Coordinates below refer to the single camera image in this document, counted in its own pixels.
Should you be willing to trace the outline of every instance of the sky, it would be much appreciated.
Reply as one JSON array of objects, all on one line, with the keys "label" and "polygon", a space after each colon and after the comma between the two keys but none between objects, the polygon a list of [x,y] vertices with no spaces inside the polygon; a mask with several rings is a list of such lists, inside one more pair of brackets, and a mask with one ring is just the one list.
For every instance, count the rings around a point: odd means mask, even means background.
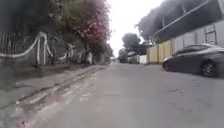
[{"label": "sky", "polygon": [[118,56],[123,47],[122,37],[125,33],[138,34],[134,26],[147,15],[150,10],[158,7],[164,0],[108,0],[110,4],[110,28],[113,31],[108,43]]}]

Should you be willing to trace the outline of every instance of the sidewalk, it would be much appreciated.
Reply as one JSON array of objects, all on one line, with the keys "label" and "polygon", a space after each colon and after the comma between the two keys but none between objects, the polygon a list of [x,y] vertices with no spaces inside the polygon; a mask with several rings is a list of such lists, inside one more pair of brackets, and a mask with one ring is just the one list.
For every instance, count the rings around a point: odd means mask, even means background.
[{"label": "sidewalk", "polygon": [[51,87],[63,86],[66,82],[76,79],[80,74],[94,68],[94,66],[83,68],[80,65],[73,67],[63,65],[61,67],[46,67],[39,71],[26,69],[25,71],[13,72],[13,79],[10,78],[12,77],[11,74],[7,74],[5,77],[1,77],[5,80],[1,81],[0,110]]}]

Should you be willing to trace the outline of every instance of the street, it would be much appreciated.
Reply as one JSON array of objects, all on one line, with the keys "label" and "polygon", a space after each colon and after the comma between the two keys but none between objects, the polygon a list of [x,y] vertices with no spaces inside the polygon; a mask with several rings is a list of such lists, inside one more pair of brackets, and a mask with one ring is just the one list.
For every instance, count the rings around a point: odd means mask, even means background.
[{"label": "street", "polygon": [[221,128],[224,80],[111,64],[35,128]]}]

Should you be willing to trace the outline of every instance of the car window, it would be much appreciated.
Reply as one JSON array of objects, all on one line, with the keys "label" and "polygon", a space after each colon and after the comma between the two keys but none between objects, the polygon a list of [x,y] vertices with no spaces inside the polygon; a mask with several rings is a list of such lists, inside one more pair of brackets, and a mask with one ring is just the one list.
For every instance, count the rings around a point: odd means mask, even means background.
[{"label": "car window", "polygon": [[205,50],[208,49],[208,46],[205,45],[193,45],[193,46],[188,46],[185,47],[184,49],[176,52],[174,55],[180,55],[180,54],[185,54],[185,53],[190,53],[190,52],[196,52],[196,51],[201,51],[201,50]]}]

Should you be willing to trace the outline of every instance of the dark car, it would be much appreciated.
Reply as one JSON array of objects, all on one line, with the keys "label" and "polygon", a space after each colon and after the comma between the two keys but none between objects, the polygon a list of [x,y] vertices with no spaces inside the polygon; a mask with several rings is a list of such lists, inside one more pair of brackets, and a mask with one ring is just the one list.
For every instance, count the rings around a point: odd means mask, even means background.
[{"label": "dark car", "polygon": [[215,77],[223,72],[224,48],[210,44],[187,46],[163,62],[166,71]]}]

